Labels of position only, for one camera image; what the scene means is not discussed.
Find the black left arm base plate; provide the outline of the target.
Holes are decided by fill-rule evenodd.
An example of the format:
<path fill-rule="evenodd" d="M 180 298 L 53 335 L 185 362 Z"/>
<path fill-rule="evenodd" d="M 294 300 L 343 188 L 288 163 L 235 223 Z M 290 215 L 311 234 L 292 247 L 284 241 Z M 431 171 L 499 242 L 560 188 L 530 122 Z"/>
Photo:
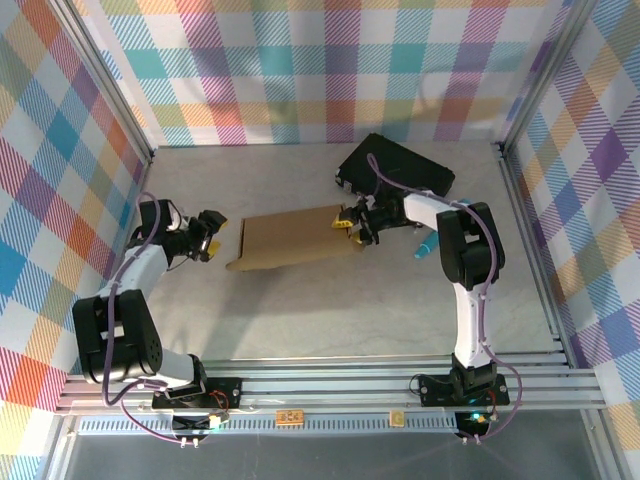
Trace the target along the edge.
<path fill-rule="evenodd" d="M 242 379 L 239 377 L 207 378 L 200 385 L 189 384 L 168 389 L 152 399 L 154 410 L 230 410 L 240 406 Z"/>

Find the teal plastic tube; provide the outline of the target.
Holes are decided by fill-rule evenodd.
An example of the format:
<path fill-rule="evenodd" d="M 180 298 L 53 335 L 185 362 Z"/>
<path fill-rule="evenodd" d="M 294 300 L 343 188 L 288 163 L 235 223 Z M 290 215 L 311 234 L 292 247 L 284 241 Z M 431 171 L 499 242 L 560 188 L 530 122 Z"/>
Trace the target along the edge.
<path fill-rule="evenodd" d="M 468 199 L 447 200 L 435 199 L 429 196 L 411 194 L 404 200 L 406 217 L 420 226 L 428 227 L 431 232 L 421 242 L 414 257 L 422 259 L 435 251 L 439 246 L 437 215 L 450 210 L 458 210 L 460 205 L 469 206 Z"/>

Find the black connector box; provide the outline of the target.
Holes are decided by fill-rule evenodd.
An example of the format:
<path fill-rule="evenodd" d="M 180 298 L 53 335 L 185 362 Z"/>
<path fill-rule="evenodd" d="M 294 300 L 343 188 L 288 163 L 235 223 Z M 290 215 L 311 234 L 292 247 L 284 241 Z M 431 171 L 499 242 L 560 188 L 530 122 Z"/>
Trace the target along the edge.
<path fill-rule="evenodd" d="M 217 429 L 224 421 L 221 414 L 208 413 L 205 415 L 173 415 L 171 428 L 175 435 L 180 432 L 191 435 L 208 435 Z"/>
<path fill-rule="evenodd" d="M 486 435 L 489 431 L 491 419 L 485 412 L 456 412 L 455 420 L 460 438 L 473 438 Z"/>

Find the brown cardboard paper box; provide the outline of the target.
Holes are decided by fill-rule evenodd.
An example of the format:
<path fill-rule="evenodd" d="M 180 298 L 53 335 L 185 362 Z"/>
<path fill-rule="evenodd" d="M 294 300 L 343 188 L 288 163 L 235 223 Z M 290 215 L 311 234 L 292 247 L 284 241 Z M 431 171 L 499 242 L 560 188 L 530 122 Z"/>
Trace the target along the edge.
<path fill-rule="evenodd" d="M 238 258 L 229 271 L 269 270 L 360 253 L 364 246 L 349 228 L 333 227 L 341 204 L 247 217 L 242 220 Z"/>

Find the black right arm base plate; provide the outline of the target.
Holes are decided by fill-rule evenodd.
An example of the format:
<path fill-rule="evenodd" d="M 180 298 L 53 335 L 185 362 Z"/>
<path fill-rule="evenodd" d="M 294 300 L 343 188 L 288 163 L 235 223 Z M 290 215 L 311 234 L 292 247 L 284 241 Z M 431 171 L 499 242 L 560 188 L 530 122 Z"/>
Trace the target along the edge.
<path fill-rule="evenodd" d="M 409 382 L 410 391 L 418 395 L 423 407 L 484 407 L 510 404 L 505 377 L 501 374 L 490 387 L 472 389 L 456 397 L 454 387 L 446 375 L 416 374 Z"/>

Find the aluminium rail beams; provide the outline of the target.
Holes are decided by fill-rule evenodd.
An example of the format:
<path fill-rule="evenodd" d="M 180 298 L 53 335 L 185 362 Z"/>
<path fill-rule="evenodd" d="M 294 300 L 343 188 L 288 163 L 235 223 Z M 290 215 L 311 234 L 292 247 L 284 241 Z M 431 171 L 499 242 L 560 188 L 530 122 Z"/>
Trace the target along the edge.
<path fill-rule="evenodd" d="M 501 355 L 509 396 L 524 410 L 590 410 L 605 406 L 591 369 L 570 368 L 561 350 Z M 382 355 L 259 360 L 209 360 L 210 376 L 242 379 L 240 412 L 266 414 L 302 409 L 307 413 L 415 412 L 413 375 L 445 374 L 447 355 Z"/>

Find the flat black tray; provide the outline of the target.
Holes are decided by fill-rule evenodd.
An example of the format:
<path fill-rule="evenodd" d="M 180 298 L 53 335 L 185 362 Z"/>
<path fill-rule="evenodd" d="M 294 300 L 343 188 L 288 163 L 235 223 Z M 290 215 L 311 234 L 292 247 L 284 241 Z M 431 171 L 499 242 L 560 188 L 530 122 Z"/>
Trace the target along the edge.
<path fill-rule="evenodd" d="M 397 199 L 401 207 L 407 192 L 392 186 L 392 181 L 444 196 L 454 180 L 449 168 L 377 133 L 369 134 L 335 173 L 337 185 L 345 192 L 373 195 L 377 203 Z"/>

